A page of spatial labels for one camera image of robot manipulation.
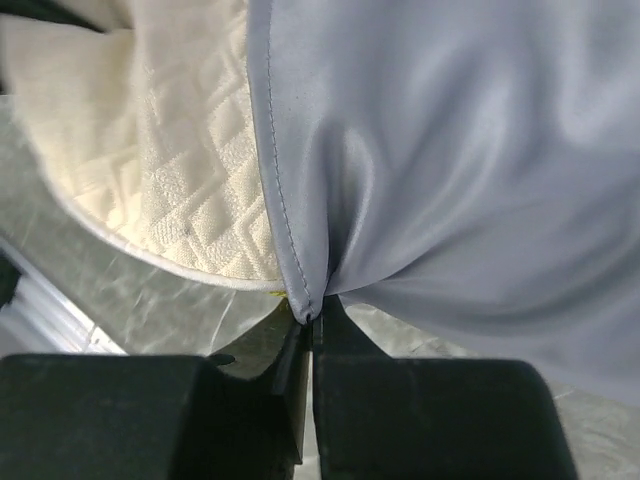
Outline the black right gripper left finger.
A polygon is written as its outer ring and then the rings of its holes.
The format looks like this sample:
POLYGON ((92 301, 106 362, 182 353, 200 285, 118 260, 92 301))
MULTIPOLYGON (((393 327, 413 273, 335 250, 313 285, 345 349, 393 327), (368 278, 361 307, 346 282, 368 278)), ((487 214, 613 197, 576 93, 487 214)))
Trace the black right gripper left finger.
POLYGON ((289 479, 302 460, 307 335, 188 355, 21 354, 1 362, 5 479, 289 479))

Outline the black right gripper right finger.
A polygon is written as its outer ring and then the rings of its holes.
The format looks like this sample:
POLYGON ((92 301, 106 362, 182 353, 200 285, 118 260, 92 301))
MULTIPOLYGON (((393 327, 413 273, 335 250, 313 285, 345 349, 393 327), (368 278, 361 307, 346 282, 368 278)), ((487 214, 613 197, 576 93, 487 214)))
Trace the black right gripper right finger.
POLYGON ((574 479, 551 392, 531 365, 394 358, 328 297, 312 324, 325 479, 574 479))

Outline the grey pillowcase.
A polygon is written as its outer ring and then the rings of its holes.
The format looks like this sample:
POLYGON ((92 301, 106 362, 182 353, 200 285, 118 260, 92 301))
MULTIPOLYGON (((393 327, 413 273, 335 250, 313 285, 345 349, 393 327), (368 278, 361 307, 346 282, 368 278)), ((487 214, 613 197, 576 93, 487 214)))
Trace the grey pillowcase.
POLYGON ((265 203, 328 295, 639 402, 639 5, 253 1, 265 203))

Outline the cream quilted pillow yellow edge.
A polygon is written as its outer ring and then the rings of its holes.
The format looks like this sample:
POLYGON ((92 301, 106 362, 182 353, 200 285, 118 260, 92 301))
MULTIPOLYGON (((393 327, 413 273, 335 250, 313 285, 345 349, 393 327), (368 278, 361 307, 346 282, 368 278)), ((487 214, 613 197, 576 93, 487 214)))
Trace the cream quilted pillow yellow edge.
POLYGON ((67 1, 6 13, 1 70, 59 204, 180 277, 279 292, 247 75, 244 1, 67 1))

